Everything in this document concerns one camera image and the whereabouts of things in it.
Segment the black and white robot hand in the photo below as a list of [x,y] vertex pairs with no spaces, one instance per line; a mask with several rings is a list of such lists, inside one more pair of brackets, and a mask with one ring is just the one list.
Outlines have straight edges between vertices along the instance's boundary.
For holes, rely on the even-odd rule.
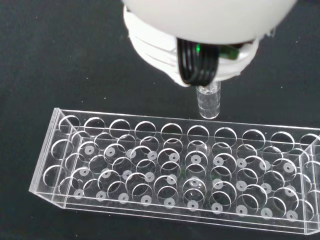
[[131,44],[148,64],[188,87],[178,63],[178,41],[196,48],[229,45],[235,59],[219,58],[216,82],[239,76],[252,62],[260,41],[295,6],[294,0],[125,0],[123,20]]

